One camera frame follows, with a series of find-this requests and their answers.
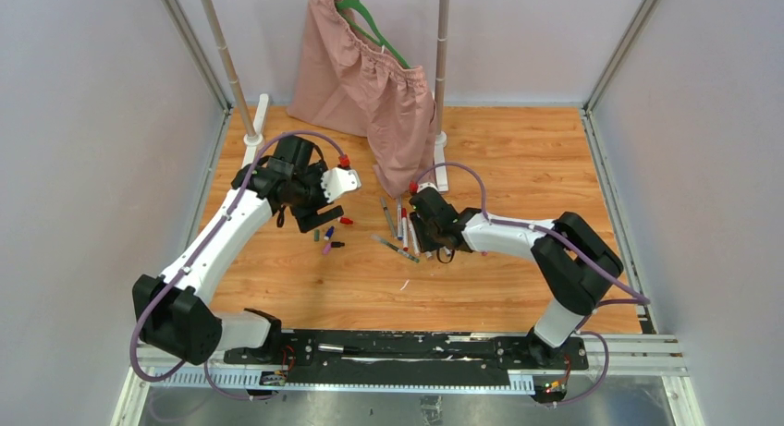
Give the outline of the white marker red cap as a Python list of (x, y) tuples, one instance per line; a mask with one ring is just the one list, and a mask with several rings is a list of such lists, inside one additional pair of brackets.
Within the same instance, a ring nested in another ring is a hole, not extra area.
[(409, 251), (409, 228), (408, 228), (408, 214), (405, 208), (401, 208), (401, 239), (402, 248), (404, 251)]

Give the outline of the white marker beige cap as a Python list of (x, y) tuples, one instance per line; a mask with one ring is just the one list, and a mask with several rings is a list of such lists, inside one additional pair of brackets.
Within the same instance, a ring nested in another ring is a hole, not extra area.
[(410, 217), (408, 219), (408, 228), (409, 228), (409, 232), (410, 232), (410, 240), (411, 240), (411, 245), (413, 246), (414, 254), (416, 256), (420, 256), (421, 255), (421, 249), (420, 249), (420, 246), (419, 246), (419, 240), (417, 238), (415, 227), (414, 227), (413, 222), (412, 222)]

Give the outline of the grey pen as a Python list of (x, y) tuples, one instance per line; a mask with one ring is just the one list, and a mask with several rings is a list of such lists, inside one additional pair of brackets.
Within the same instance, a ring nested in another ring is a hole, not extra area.
[(381, 207), (382, 207), (382, 210), (383, 210), (383, 213), (384, 213), (384, 216), (385, 216), (388, 228), (389, 228), (390, 236), (393, 239), (398, 239), (397, 227), (395, 225), (394, 219), (392, 218), (391, 212), (390, 212), (390, 210), (388, 208), (386, 199), (384, 197), (380, 197), (379, 201), (380, 201), (380, 204), (381, 204)]

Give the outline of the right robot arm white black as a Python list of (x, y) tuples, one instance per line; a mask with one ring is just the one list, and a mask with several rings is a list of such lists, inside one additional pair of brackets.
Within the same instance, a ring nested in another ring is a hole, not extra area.
[(540, 368), (563, 359), (564, 343), (623, 273), (620, 257), (576, 213), (554, 220), (502, 218), (480, 208), (457, 212), (431, 185), (411, 184), (410, 192), (421, 243), (506, 254), (538, 266), (552, 294), (529, 332), (528, 355)]

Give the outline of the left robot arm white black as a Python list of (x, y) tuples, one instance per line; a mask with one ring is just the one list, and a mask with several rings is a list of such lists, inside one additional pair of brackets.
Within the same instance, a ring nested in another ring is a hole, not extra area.
[(338, 162), (328, 167), (314, 131), (286, 132), (269, 140), (243, 165), (202, 232), (157, 276), (143, 274), (132, 288), (136, 325), (130, 340), (132, 365), (138, 345), (156, 347), (181, 363), (202, 365), (215, 352), (245, 348), (258, 362), (276, 362), (283, 352), (282, 322), (262, 310), (218, 314), (210, 303), (227, 269), (252, 236), (270, 220), (290, 212), (307, 233), (336, 220), (342, 195), (361, 187), (349, 156), (332, 139)]

